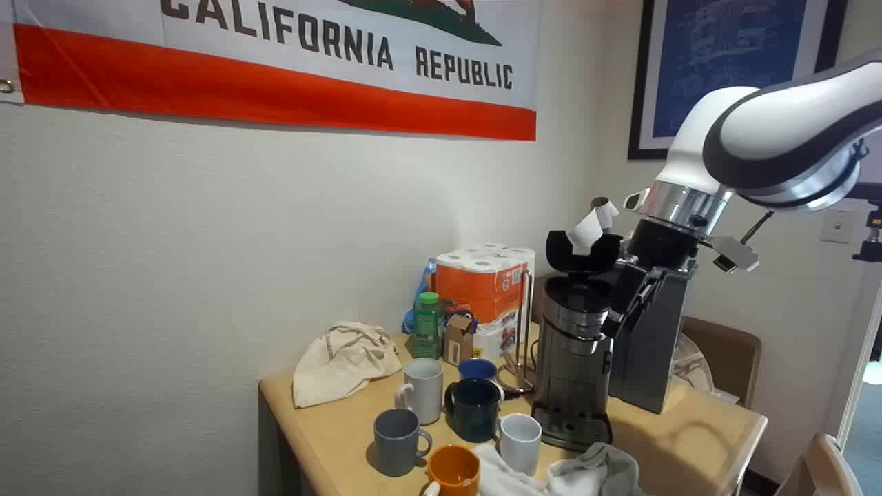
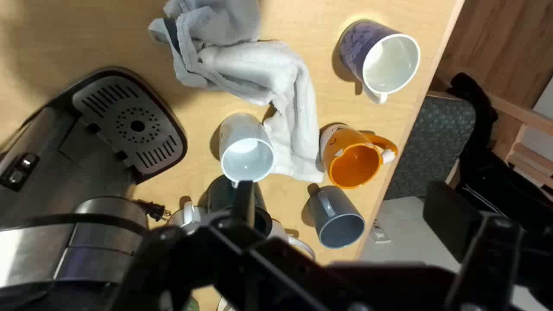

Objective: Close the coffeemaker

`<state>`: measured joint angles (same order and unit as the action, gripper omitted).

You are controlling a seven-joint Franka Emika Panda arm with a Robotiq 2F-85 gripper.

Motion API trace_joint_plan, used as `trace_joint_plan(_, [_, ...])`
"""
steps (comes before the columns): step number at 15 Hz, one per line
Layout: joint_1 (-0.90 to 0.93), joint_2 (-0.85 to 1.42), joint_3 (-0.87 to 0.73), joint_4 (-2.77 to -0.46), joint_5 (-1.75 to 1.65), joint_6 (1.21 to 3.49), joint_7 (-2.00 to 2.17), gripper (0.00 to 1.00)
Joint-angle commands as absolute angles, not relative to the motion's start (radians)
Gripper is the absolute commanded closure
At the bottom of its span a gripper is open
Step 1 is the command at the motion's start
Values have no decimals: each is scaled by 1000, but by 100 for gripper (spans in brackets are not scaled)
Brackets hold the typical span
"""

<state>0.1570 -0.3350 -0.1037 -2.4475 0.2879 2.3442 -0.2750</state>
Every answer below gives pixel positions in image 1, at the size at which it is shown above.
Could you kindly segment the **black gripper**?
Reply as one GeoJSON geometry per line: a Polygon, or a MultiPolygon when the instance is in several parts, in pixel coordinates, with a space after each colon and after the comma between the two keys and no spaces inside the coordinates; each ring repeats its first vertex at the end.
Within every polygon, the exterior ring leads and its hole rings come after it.
{"type": "MultiPolygon", "coordinates": [[[[624,209],[639,216],[643,194],[629,194],[624,209]]],[[[615,346],[618,355],[629,353],[629,338],[637,324],[632,313],[639,291],[657,270],[679,270],[695,255],[695,238],[657,220],[639,220],[629,240],[629,262],[624,266],[600,315],[600,333],[615,346]]]]}

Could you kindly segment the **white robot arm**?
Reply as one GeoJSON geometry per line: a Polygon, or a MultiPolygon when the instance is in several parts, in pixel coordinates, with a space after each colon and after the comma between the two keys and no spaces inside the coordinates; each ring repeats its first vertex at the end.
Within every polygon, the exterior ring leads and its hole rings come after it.
{"type": "Polygon", "coordinates": [[[752,270],[759,255],[715,227],[731,197],[767,214],[826,209],[861,179],[865,139],[882,124],[882,52],[778,84],[708,92],[687,114],[654,186],[625,207],[639,225],[625,247],[624,273],[600,315],[600,333],[618,339],[657,285],[680,270],[699,247],[720,270],[752,270]]]}

